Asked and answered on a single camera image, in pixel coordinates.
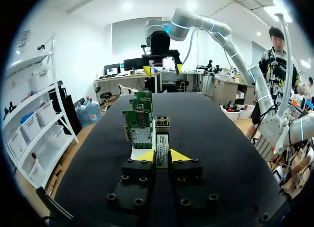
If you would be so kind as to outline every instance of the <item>white plastic bin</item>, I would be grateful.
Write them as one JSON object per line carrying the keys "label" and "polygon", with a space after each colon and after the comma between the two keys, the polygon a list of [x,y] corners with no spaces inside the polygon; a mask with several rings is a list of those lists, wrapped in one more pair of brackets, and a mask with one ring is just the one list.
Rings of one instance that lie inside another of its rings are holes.
{"label": "white plastic bin", "polygon": [[16,160],[19,160],[23,155],[27,144],[22,136],[21,127],[13,134],[12,138],[8,142],[9,148],[11,149]]}
{"label": "white plastic bin", "polygon": [[46,176],[46,174],[45,174],[44,169],[41,167],[38,160],[36,159],[36,162],[35,162],[33,168],[31,169],[31,171],[29,173],[29,178],[34,183],[36,183],[39,187],[44,182],[45,176]]}
{"label": "white plastic bin", "polygon": [[[237,105],[240,108],[244,108],[246,105]],[[240,110],[240,115],[238,119],[248,119],[250,118],[253,109],[254,109],[254,105],[247,105],[247,109],[248,110]]]}
{"label": "white plastic bin", "polygon": [[223,113],[226,114],[226,116],[227,116],[230,120],[236,121],[236,120],[238,119],[240,112],[229,113],[229,112],[227,112],[227,111],[223,108],[223,106],[220,106],[220,108],[221,108],[221,110],[223,111]]}
{"label": "white plastic bin", "polygon": [[36,113],[38,123],[40,125],[47,125],[55,117],[52,100],[46,102],[40,109],[36,111]]}
{"label": "white plastic bin", "polygon": [[29,141],[32,141],[35,138],[41,130],[38,124],[36,112],[34,112],[23,124],[21,124],[21,129]]}
{"label": "white plastic bin", "polygon": [[45,134],[47,140],[55,149],[61,149],[67,141],[62,125],[52,126]]}
{"label": "white plastic bin", "polygon": [[38,72],[32,73],[29,79],[30,88],[34,92],[38,92],[51,84],[49,77],[49,69],[42,66]]}

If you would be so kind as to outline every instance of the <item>yellow marker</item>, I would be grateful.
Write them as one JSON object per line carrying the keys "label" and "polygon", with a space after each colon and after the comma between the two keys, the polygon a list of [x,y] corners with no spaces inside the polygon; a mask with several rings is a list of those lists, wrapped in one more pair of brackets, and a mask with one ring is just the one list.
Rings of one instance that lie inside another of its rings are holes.
{"label": "yellow marker", "polygon": [[135,160],[135,161],[146,160],[148,162],[153,162],[153,159],[154,159],[154,150],[146,152],[142,156],[139,156],[133,160]]}
{"label": "yellow marker", "polygon": [[152,72],[151,72],[151,67],[150,66],[144,66],[144,72],[146,73],[146,75],[149,76],[149,78],[152,77]]}
{"label": "yellow marker", "polygon": [[180,72],[182,69],[182,64],[177,64],[178,71]]}
{"label": "yellow marker", "polygon": [[182,155],[181,153],[178,153],[176,150],[171,149],[170,152],[171,152],[172,162],[176,162],[178,160],[182,160],[182,161],[190,161],[190,160],[192,160],[192,159]]}

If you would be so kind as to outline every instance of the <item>water bottle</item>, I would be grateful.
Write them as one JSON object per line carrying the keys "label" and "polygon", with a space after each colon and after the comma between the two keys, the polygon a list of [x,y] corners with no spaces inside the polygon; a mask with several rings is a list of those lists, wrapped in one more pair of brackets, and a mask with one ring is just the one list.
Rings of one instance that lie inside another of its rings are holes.
{"label": "water bottle", "polygon": [[87,107],[78,103],[78,106],[75,108],[75,111],[78,115],[78,120],[82,127],[86,127],[90,124],[89,114]]}
{"label": "water bottle", "polygon": [[102,117],[100,113],[99,103],[97,101],[93,101],[92,98],[89,98],[89,103],[86,104],[87,111],[89,114],[89,119],[91,122],[97,122]]}

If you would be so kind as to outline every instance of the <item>monitor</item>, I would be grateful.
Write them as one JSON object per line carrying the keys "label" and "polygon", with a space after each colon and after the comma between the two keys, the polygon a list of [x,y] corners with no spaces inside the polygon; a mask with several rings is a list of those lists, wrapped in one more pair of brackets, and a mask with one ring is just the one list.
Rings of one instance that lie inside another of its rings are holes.
{"label": "monitor", "polygon": [[121,72],[120,64],[112,64],[104,66],[104,75],[119,74]]}
{"label": "monitor", "polygon": [[124,71],[143,69],[142,58],[126,59],[123,61]]}

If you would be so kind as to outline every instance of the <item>black tabletop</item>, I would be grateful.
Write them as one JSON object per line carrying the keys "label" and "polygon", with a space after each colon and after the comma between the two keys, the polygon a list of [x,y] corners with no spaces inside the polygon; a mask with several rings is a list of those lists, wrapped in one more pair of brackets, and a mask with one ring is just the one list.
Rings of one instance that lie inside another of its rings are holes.
{"label": "black tabletop", "polygon": [[[119,181],[121,166],[131,155],[122,116],[122,111],[131,109],[131,98],[122,96],[95,125],[61,180],[55,200],[74,216],[108,218],[104,199]],[[170,116],[170,148],[199,159],[209,193],[219,194],[225,209],[248,208],[256,210],[256,216],[273,215],[286,200],[279,195],[280,187],[256,149],[204,95],[153,94],[153,106],[154,116]],[[164,221],[175,225],[167,173],[159,173],[157,180],[149,226],[160,226],[156,221],[160,212]],[[127,216],[124,221],[132,226],[135,220]],[[256,221],[245,226],[257,226]]]}

